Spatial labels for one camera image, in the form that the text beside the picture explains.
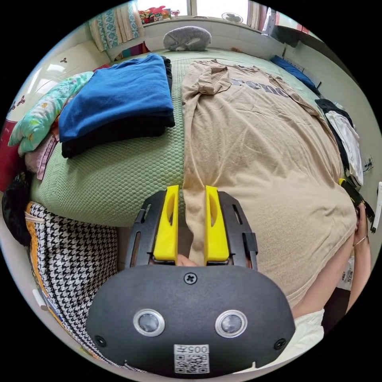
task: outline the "bedroom wall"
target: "bedroom wall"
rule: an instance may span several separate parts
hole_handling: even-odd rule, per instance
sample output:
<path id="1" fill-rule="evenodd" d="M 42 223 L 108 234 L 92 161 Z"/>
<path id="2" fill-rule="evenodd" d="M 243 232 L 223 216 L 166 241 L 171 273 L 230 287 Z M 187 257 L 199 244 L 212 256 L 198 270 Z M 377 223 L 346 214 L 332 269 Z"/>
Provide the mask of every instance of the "bedroom wall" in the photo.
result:
<path id="1" fill-rule="evenodd" d="M 113 61 L 123 50 L 145 42 L 150 51 L 164 49 L 163 36 L 179 27 L 187 25 L 199 26 L 206 29 L 212 35 L 211 47 L 220 49 L 237 48 L 256 57 L 268 59 L 272 55 L 282 55 L 284 45 L 261 33 L 250 29 L 245 25 L 232 25 L 226 21 L 215 20 L 172 20 L 148 24 L 144 31 L 145 36 L 128 41 L 115 48 L 108 49 L 106 53 Z"/>
<path id="2" fill-rule="evenodd" d="M 53 58 L 60 53 L 68 50 L 69 48 L 75 47 L 78 44 L 84 43 L 85 41 L 89 41 L 92 39 L 92 35 L 90 34 L 90 29 L 88 23 L 81 25 L 71 34 L 67 35 L 64 39 L 59 41 L 52 50 L 47 53 L 42 60 L 48 60 Z"/>
<path id="3" fill-rule="evenodd" d="M 362 159 L 369 155 L 374 161 L 374 168 L 364 173 L 363 197 L 375 210 L 377 186 L 382 181 L 382 136 L 373 110 L 359 86 L 335 63 L 316 50 L 299 43 L 296 48 L 288 47 L 285 58 L 301 65 L 313 73 L 322 82 L 320 92 L 332 102 L 339 102 L 352 118 L 361 138 Z M 374 266 L 379 249 L 382 246 L 382 227 L 375 234 L 370 234 L 372 265 Z"/>

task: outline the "bed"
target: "bed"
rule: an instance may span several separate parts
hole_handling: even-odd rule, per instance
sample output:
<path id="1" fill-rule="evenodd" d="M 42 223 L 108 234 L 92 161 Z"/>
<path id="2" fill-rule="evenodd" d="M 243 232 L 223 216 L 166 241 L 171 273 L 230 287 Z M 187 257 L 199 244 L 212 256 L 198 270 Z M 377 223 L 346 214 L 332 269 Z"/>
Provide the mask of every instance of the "bed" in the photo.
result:
<path id="1" fill-rule="evenodd" d="M 143 201 L 168 185 L 183 184 L 184 131 L 181 84 L 195 60 L 217 59 L 224 64 L 257 66 L 280 76 L 297 94 L 319 110 L 317 96 L 284 69 L 244 53 L 208 49 L 204 52 L 156 53 L 172 62 L 175 127 L 155 138 L 139 138 L 95 147 L 73 159 L 61 155 L 57 144 L 42 181 L 34 177 L 31 200 L 52 213 L 116 227 L 129 227 Z M 179 199 L 179 223 L 185 224 L 183 195 Z"/>

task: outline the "blue pillow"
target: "blue pillow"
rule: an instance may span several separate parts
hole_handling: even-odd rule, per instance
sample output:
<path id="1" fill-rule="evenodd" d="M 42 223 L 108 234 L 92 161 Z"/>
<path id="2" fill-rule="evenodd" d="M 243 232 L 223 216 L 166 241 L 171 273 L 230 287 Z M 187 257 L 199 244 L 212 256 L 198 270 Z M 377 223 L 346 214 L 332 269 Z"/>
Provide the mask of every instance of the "blue pillow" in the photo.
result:
<path id="1" fill-rule="evenodd" d="M 288 73 L 294 75 L 297 79 L 299 79 L 305 86 L 307 86 L 312 92 L 317 94 L 318 96 L 320 95 L 320 92 L 314 85 L 314 83 L 300 70 L 295 68 L 292 64 L 289 62 L 283 60 L 279 56 L 274 56 L 271 58 L 271 62 L 279 66 L 280 68 L 285 69 Z"/>

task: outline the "camera lens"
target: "camera lens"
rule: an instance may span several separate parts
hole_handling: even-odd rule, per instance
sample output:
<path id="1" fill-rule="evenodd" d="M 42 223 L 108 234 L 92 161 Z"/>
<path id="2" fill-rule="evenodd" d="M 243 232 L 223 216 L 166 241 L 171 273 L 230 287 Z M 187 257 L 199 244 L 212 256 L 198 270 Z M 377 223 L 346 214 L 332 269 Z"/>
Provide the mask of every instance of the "camera lens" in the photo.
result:
<path id="1" fill-rule="evenodd" d="M 215 322 L 215 330 L 224 338 L 233 338 L 242 334 L 247 328 L 247 318 L 238 310 L 227 310 L 223 312 Z"/>
<path id="2" fill-rule="evenodd" d="M 152 333 L 158 329 L 158 319 L 150 313 L 143 314 L 138 320 L 139 326 L 142 330 Z"/>
<path id="3" fill-rule="evenodd" d="M 222 329 L 228 334 L 236 333 L 241 327 L 242 321 L 240 317 L 234 314 L 230 314 L 222 321 Z"/>
<path id="4" fill-rule="evenodd" d="M 164 318 L 153 309 L 143 309 L 137 312 L 133 318 L 135 329 L 147 337 L 160 335 L 165 328 Z"/>

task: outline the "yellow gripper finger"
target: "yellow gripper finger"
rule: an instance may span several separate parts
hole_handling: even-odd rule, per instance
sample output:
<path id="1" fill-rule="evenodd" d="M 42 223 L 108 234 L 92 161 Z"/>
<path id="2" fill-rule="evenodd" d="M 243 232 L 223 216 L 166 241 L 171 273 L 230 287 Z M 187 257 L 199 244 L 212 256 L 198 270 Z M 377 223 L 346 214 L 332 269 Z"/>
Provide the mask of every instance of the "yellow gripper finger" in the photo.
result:
<path id="1" fill-rule="evenodd" d="M 179 186 L 167 187 L 158 233 L 155 240 L 154 258 L 156 261 L 178 259 L 178 204 Z"/>
<path id="2" fill-rule="evenodd" d="M 206 186 L 206 217 L 204 237 L 204 265 L 224 262 L 229 258 L 226 228 L 220 207 L 218 189 Z"/>

